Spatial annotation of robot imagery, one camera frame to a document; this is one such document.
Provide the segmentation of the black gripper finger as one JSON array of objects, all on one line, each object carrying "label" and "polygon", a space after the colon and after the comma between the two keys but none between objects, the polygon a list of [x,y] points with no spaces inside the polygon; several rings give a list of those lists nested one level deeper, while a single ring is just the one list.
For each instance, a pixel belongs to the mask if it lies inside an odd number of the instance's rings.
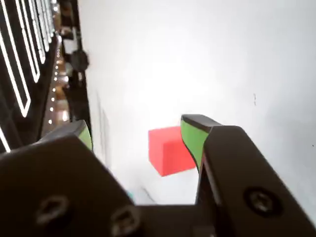
[{"label": "black gripper finger", "polygon": [[212,215],[216,237],[313,237],[316,229],[246,132],[204,115],[181,116],[196,163],[196,203]]},{"label": "black gripper finger", "polygon": [[61,135],[0,157],[0,234],[134,237],[139,212],[76,135]]}]

